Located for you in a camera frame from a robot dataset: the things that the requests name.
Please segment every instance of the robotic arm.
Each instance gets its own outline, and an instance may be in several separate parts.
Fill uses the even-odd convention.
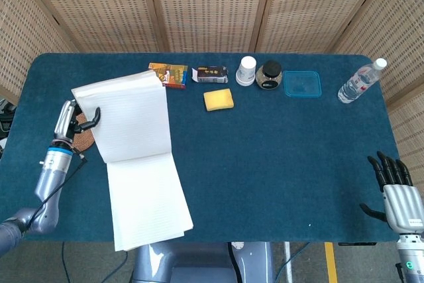
[[[365,203],[361,209],[370,217],[386,222],[399,234],[397,250],[407,283],[424,282],[424,206],[418,189],[413,186],[406,165],[377,152],[380,163],[369,156],[374,168],[386,212],[370,209]]]
[[[81,109],[75,100],[66,101],[62,107],[58,122],[54,129],[52,140],[44,162],[42,171],[35,188],[35,194],[42,202],[38,209],[23,208],[14,216],[0,224],[0,257],[15,248],[25,233],[51,233],[59,220],[59,198],[62,186],[67,181],[66,174],[70,166],[74,135],[82,133],[98,124],[100,108],[95,111],[92,121],[79,124],[76,120]],[[79,154],[83,162],[86,159]]]

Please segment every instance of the notebook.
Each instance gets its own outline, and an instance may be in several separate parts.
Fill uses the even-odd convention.
[[[107,165],[116,251],[193,228],[172,157],[165,89],[147,71],[72,90],[88,119],[101,109],[91,130]]]

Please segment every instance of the woven screen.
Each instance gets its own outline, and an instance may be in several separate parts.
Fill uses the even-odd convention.
[[[0,0],[0,95],[17,103],[27,70],[43,52],[71,52],[34,0]]]
[[[146,0],[48,0],[84,51],[158,51]]]
[[[424,194],[424,93],[390,113],[397,149]]]
[[[259,0],[157,1],[171,51],[248,51]]]
[[[359,1],[271,0],[257,51],[324,52]]]
[[[385,57],[386,99],[423,76],[424,0],[372,0],[343,34],[337,52]]]

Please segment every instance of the round coaster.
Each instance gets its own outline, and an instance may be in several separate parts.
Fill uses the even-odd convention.
[[[77,116],[77,121],[79,124],[81,124],[85,123],[87,119],[85,118],[85,115],[81,113]],[[93,133],[91,132],[91,129],[88,129],[80,134],[75,134],[74,143],[72,144],[72,146],[78,149],[80,152],[83,152],[86,149],[89,149],[93,144]]]

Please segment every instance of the yellow sponge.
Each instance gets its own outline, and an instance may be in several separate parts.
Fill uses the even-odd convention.
[[[217,109],[230,109],[234,107],[233,97],[230,89],[219,89],[203,93],[205,98],[206,110],[216,111]]]

